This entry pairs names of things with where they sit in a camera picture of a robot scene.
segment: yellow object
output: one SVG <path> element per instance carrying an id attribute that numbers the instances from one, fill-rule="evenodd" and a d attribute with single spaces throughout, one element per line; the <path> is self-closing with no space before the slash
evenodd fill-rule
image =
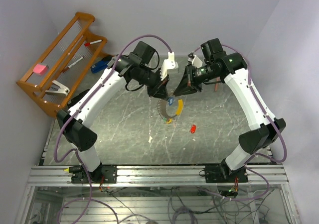
<path id="1" fill-rule="evenodd" d="M 184 107 L 183 100 L 178 100 L 178 108 L 175 114 L 180 115 L 180 113 L 183 110 L 183 107 Z"/>
<path id="2" fill-rule="evenodd" d="M 165 121 L 165 123 L 169 124 L 169 123 L 171 123 L 172 121 L 173 121 L 173 119 L 170 118 L 168 121 Z"/>

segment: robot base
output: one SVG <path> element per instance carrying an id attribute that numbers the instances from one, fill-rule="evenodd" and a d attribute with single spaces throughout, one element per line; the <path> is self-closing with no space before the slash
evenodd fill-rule
<path id="1" fill-rule="evenodd" d="M 238 178 L 239 183 L 247 183 L 248 177 L 245 168 L 236 171 L 229 170 L 225 159 L 221 163 L 209 164 L 204 168 L 206 183 L 234 183 Z"/>

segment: wooden rack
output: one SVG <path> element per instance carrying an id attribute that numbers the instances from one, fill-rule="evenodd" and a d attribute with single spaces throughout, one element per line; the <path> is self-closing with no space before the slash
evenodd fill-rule
<path id="1" fill-rule="evenodd" d="M 66 106 L 76 88 L 92 66 L 95 59 L 105 57 L 108 54 L 102 51 L 107 39 L 89 31 L 95 17 L 88 13 L 77 12 L 72 20 L 58 34 L 51 45 L 42 53 L 26 74 L 17 81 L 17 84 L 30 96 L 37 105 L 51 117 Z M 85 42 L 102 40 L 102 42 L 84 47 Z M 75 65 L 67 72 L 62 70 L 76 60 L 76 57 L 84 56 L 80 65 Z M 39 76 L 33 72 L 38 63 L 49 66 L 46 74 Z M 70 92 L 64 97 L 50 96 L 46 90 L 53 89 L 52 81 L 57 80 L 62 84 L 67 83 Z"/>

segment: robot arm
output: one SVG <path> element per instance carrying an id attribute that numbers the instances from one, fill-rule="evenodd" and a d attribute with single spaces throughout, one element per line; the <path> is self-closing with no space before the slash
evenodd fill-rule
<path id="1" fill-rule="evenodd" d="M 163 65 L 156 72 L 153 72 L 145 64 L 148 64 L 155 52 L 155 49 L 140 41 L 133 52 L 128 56 L 122 55 L 118 59 L 115 72 L 108 79 L 107 83 L 103 84 L 102 81 L 110 74 L 111 67 L 115 62 L 114 57 L 108 64 L 106 69 L 98 80 L 98 82 L 88 91 L 88 93 L 68 112 L 60 110 L 57 114 L 59 126 L 62 127 L 66 121 L 76 114 L 73 120 L 67 125 L 63 134 L 66 139 L 79 150 L 78 154 L 86 166 L 87 170 L 91 173 L 95 172 L 101 166 L 100 159 L 94 148 L 94 143 L 97 140 L 97 134 L 90 130 L 94 119 L 112 98 L 112 96 L 122 87 L 127 86 L 131 80 L 136 80 L 140 85 L 146 85 L 148 88 L 148 95 L 150 97 L 168 100 L 169 96 L 166 90 L 169 76 L 167 71 L 175 69 L 177 63 L 174 60 L 174 53 L 168 53 L 168 58 L 163 61 Z M 91 99 L 81 109 L 88 97 Z"/>
<path id="2" fill-rule="evenodd" d="M 277 133 L 269 120 L 265 117 L 261 107 L 254 98 L 252 87 L 260 100 L 267 116 L 275 123 L 280 132 L 286 127 L 285 121 L 276 119 L 262 100 L 254 83 L 248 82 L 248 67 L 239 53 L 226 55 L 218 39 L 207 41 L 201 45 L 206 65 L 201 66 L 198 58 L 189 55 L 189 64 L 185 68 L 184 76 L 174 91 L 175 96 L 193 94 L 202 91 L 202 83 L 220 77 L 236 96 L 248 121 L 251 131 L 241 134 L 239 145 L 222 161 L 221 168 L 224 177 L 243 168 L 246 161 L 259 149 L 267 147 L 277 139 Z"/>

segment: blue object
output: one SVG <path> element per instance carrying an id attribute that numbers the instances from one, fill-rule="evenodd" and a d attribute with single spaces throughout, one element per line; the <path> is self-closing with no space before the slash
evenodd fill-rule
<path id="1" fill-rule="evenodd" d="M 171 106 L 173 102 L 174 102 L 174 98 L 173 97 L 169 98 L 168 105 Z"/>
<path id="2" fill-rule="evenodd" d="M 93 66 L 91 66 L 91 72 L 92 72 L 92 73 L 97 73 L 97 72 L 99 72 L 99 71 L 101 71 L 101 70 L 107 68 L 109 62 L 110 62 L 110 61 L 103 61 L 103 60 L 101 60 L 101 61 L 95 63 Z"/>

